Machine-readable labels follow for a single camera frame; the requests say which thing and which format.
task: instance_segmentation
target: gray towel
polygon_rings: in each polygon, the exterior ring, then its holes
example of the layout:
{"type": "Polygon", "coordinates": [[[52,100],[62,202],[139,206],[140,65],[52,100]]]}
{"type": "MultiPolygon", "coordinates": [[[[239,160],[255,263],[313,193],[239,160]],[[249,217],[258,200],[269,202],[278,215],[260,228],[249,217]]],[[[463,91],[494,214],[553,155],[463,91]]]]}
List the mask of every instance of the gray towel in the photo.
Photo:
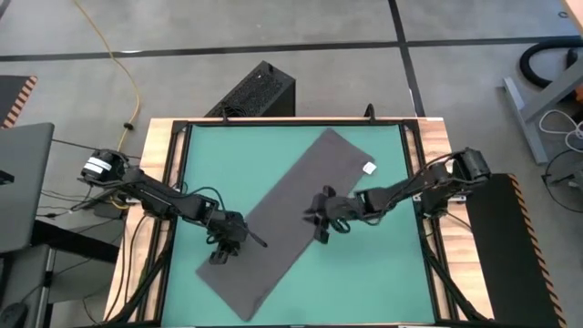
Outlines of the gray towel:
{"type": "Polygon", "coordinates": [[[371,156],[326,129],[246,217],[249,229],[269,247],[248,237],[238,257],[229,257],[224,265],[205,261],[197,270],[199,277],[242,320],[250,320],[310,245],[315,227],[302,217],[313,196],[324,185],[347,195],[369,161],[371,156]]]}

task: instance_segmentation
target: green mat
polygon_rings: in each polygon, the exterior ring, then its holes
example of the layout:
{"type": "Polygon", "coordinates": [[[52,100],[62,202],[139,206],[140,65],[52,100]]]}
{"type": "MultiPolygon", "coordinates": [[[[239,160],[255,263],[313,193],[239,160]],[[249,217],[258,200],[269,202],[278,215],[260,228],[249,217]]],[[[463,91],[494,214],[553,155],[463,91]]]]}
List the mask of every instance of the green mat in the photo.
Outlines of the green mat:
{"type": "MultiPolygon", "coordinates": [[[[326,128],[194,127],[184,180],[190,190],[215,187],[228,210],[246,215],[326,128]]],[[[356,190],[407,177],[397,126],[334,130],[375,158],[377,170],[356,190]]],[[[332,232],[329,245],[313,242],[244,322],[195,273],[215,245],[205,244],[206,231],[180,220],[162,325],[432,323],[413,203],[401,202],[378,227],[352,227],[348,235],[332,232]]]]}

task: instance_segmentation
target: white tag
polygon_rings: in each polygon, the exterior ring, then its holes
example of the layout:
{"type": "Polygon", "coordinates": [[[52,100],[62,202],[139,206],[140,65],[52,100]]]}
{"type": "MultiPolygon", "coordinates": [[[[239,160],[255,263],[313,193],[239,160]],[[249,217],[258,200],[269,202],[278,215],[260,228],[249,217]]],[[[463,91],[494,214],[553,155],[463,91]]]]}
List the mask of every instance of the white tag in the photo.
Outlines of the white tag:
{"type": "Polygon", "coordinates": [[[102,169],[106,169],[106,170],[111,170],[111,165],[107,164],[106,162],[104,162],[101,159],[96,159],[94,157],[89,158],[89,160],[87,161],[87,163],[91,163],[93,165],[97,165],[102,169]]]}
{"type": "Polygon", "coordinates": [[[364,167],[363,167],[364,173],[371,175],[371,174],[373,174],[373,172],[375,170],[376,170],[376,165],[374,165],[373,163],[367,162],[366,164],[364,164],[364,167]]]}
{"type": "Polygon", "coordinates": [[[99,166],[92,164],[92,163],[86,163],[83,168],[90,169],[90,170],[97,172],[99,174],[101,174],[101,172],[103,172],[103,168],[100,168],[99,166]]]}

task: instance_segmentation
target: vacuum hose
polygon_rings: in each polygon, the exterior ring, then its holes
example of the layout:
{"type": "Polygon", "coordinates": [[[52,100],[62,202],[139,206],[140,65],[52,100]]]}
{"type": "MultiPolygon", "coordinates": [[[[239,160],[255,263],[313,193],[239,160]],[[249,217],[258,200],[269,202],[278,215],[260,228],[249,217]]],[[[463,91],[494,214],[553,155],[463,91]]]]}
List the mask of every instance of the vacuum hose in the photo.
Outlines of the vacuum hose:
{"type": "MultiPolygon", "coordinates": [[[[528,82],[532,83],[533,85],[541,88],[547,87],[552,81],[549,81],[543,77],[540,77],[533,71],[532,67],[530,66],[530,58],[534,56],[536,53],[548,50],[548,49],[556,49],[556,48],[569,48],[567,52],[567,67],[573,65],[577,59],[577,48],[583,47],[583,40],[580,38],[573,38],[567,37],[564,39],[559,40],[550,40],[541,42],[537,45],[534,45],[527,49],[524,54],[520,57],[519,67],[522,75],[525,77],[528,82]]],[[[576,99],[575,91],[571,92],[567,95],[563,101],[571,101],[576,99]]]]}

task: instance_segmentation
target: black box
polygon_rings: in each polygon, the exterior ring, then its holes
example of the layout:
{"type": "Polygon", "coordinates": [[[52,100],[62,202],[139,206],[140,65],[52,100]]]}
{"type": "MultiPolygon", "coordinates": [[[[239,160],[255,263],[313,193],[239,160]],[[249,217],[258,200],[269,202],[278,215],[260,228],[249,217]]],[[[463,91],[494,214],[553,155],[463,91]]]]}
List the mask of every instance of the black box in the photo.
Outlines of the black box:
{"type": "Polygon", "coordinates": [[[242,79],[206,118],[294,117],[295,78],[266,61],[242,79]]]}

